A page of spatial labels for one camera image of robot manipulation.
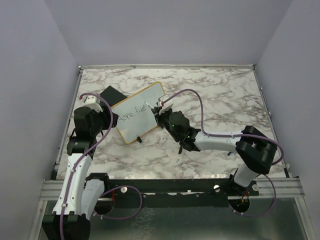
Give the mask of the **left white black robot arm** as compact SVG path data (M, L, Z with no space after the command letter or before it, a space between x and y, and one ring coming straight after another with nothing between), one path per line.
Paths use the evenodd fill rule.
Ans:
M49 240L87 240L90 218L98 198L106 197L111 186L107 174L87 177L97 145L97 135L109 132L117 125L118 116L108 103L86 103L73 112L74 136L67 144L65 179L52 210L42 220L42 228Z

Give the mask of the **yellow framed whiteboard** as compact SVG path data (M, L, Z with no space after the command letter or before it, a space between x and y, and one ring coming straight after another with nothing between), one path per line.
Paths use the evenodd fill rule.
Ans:
M133 143L157 127L154 114L145 102L155 107L165 94L162 83L156 81L111 108L118 115L116 129L125 144Z

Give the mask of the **black marker cap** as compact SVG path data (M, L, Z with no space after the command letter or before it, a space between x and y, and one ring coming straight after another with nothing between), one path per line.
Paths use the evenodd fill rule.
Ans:
M180 154L182 154L182 151L183 151L183 147L182 147L182 146L180 146L180 147L179 147L178 154L179 154L179 155L180 155Z

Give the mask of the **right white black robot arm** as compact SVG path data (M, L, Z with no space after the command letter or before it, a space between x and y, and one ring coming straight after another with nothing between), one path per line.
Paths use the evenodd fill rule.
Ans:
M231 177L229 189L234 195L242 195L256 177L270 172L277 145L255 127L246 126L243 131L226 137L209 136L201 129L191 127L189 119L181 111L163 110L161 107L154 107L151 111L157 125L166 129L181 149L238 153L243 166Z

